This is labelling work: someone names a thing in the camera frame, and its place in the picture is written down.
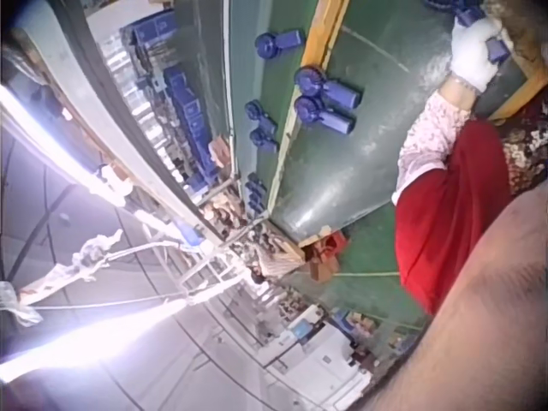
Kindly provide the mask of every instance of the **red clothing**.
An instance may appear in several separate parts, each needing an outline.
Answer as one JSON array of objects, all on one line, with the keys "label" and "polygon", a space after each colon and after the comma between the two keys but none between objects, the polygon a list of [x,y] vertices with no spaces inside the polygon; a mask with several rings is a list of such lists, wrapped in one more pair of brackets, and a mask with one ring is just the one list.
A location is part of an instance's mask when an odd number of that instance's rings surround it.
[{"label": "red clothing", "polygon": [[396,257],[403,287],[427,312],[439,309],[510,200],[497,130],[477,121],[458,135],[447,170],[430,170],[403,190],[396,205]]}]

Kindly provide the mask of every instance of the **hairy forearm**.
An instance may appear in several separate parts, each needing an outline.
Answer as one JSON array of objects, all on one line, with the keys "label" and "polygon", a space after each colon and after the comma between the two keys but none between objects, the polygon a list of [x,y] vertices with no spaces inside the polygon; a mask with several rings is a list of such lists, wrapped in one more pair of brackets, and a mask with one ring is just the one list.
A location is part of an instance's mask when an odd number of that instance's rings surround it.
[{"label": "hairy forearm", "polygon": [[534,411],[546,402],[546,186],[474,249],[408,363],[364,410]]}]

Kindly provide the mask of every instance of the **hand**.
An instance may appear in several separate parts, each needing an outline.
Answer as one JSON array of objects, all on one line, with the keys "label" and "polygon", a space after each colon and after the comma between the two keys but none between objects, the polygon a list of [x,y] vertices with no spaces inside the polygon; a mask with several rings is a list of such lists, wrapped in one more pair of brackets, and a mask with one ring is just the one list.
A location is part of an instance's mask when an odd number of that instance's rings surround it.
[{"label": "hand", "polygon": [[485,43],[492,38],[503,38],[512,50],[512,44],[500,21],[485,18],[476,21],[471,27],[464,27],[455,19],[451,41],[451,71],[480,92],[486,90],[498,71],[498,66],[489,61]]}]

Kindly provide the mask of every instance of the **pink floral sleeve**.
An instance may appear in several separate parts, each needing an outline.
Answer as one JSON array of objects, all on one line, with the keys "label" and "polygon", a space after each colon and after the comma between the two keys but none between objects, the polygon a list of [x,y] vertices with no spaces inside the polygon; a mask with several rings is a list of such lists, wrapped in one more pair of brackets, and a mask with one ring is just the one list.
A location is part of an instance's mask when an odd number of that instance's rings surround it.
[{"label": "pink floral sleeve", "polygon": [[445,169],[457,133],[470,118],[470,111],[449,103],[438,92],[408,131],[397,160],[398,177],[392,202],[397,203],[402,191],[419,176],[434,169]]}]

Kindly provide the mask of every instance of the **white fabric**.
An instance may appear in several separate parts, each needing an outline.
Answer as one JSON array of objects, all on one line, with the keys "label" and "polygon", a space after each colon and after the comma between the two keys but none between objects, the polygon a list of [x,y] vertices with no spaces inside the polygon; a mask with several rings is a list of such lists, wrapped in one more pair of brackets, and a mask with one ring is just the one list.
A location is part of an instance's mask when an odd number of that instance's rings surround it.
[{"label": "white fabric", "polygon": [[451,50],[451,71],[480,92],[484,92],[489,82],[497,74],[498,66],[489,61],[488,39],[504,38],[502,23],[492,18],[476,21],[471,27],[462,26],[455,19]]},{"label": "white fabric", "polygon": [[426,101],[400,151],[396,191],[392,194],[394,205],[402,191],[417,178],[430,170],[445,169],[456,135],[468,118],[470,111],[460,110],[438,92]]}]

